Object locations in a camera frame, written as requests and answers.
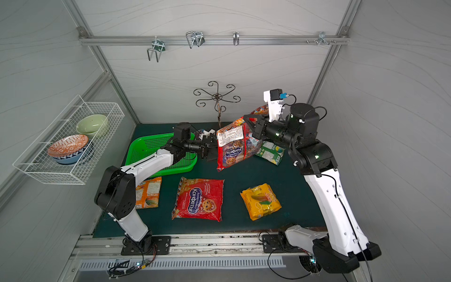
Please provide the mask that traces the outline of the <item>red candy bag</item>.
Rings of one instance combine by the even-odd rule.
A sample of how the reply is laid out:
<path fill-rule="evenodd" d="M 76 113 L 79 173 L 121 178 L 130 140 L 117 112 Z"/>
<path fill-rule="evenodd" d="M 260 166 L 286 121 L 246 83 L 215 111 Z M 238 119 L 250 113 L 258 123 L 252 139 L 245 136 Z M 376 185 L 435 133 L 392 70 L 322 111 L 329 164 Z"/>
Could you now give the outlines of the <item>red candy bag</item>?
<path fill-rule="evenodd" d="M 225 180 L 182 177 L 171 219 L 205 219 L 221 222 Z"/>
<path fill-rule="evenodd" d="M 244 117 L 216 132 L 218 144 L 217 170 L 222 171 L 255 155 L 263 141 L 253 137 Z"/>

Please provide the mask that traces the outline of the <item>green plastic basket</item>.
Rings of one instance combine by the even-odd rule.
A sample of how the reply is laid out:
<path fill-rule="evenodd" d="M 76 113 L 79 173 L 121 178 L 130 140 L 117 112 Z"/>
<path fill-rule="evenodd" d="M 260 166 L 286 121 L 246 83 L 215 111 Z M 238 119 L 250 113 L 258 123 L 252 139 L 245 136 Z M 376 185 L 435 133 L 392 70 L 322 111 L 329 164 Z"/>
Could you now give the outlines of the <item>green plastic basket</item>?
<path fill-rule="evenodd" d="M 137 171 L 138 168 L 149 169 L 150 165 L 156 164 L 161 170 L 151 175 L 150 178 L 191 171 L 198 160 L 197 154 L 192 152 L 187 152 L 178 162 L 172 162 L 168 166 L 169 161 L 173 161 L 173 158 L 169 156 L 167 150 L 162 150 L 162 147 L 167 145 L 173 137 L 173 133 L 164 133 L 136 139 L 129 146 L 124 166 L 136 167 Z"/>

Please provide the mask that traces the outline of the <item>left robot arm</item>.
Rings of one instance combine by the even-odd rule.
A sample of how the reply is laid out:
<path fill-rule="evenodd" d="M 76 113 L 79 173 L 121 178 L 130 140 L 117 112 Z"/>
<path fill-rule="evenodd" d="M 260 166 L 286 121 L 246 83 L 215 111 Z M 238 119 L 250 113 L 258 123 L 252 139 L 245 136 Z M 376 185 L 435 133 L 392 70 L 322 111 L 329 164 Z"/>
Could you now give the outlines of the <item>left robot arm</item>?
<path fill-rule="evenodd" d="M 202 158 L 217 153 L 217 135 L 210 131 L 201 140 L 191 138 L 192 125 L 177 124 L 173 136 L 150 156 L 127 166 L 111 166 L 103 174 L 94 202 L 123 229 L 128 240 L 145 244 L 152 240 L 149 228 L 136 210 L 136 188 L 155 173 L 180 162 L 187 153 Z"/>

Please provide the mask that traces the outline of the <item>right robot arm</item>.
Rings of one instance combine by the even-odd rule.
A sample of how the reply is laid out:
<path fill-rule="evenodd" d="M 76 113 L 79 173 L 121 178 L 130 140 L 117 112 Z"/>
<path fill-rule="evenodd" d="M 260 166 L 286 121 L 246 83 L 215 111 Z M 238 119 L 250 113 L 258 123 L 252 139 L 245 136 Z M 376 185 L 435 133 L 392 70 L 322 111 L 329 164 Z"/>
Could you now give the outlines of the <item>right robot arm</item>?
<path fill-rule="evenodd" d="M 347 274 L 379 257 L 380 247 L 359 227 L 341 185 L 338 164 L 331 148 L 317 139 L 317 108 L 295 103 L 285 121 L 270 115 L 245 115 L 252 136 L 288 151 L 293 165 L 312 190 L 326 224 L 315 232 L 293 225 L 284 232 L 288 243 L 307 251 L 327 273 Z"/>

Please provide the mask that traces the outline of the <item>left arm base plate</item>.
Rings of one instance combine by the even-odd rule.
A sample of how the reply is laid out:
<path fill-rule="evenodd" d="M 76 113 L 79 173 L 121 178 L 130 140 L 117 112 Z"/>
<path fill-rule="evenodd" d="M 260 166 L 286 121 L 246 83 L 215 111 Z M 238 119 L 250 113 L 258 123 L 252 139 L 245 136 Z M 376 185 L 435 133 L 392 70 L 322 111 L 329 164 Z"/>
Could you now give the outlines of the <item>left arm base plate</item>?
<path fill-rule="evenodd" d="M 121 255 L 168 255 L 170 250 L 170 243 L 170 236 L 146 236 L 139 242 L 135 242 L 132 239 L 125 237 L 123 239 Z"/>

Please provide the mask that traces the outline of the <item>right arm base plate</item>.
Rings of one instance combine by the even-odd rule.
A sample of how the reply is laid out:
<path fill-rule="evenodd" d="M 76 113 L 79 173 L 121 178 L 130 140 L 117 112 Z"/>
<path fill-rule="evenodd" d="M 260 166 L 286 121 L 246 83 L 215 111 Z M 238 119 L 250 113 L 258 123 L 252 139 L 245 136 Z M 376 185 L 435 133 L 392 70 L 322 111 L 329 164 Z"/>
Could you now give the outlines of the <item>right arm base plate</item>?
<path fill-rule="evenodd" d="M 263 252 L 270 253 L 298 253 L 301 255 L 308 255 L 308 252 L 292 246 L 282 233 L 269 234 L 262 232 L 258 235 L 259 241 L 263 245 Z"/>

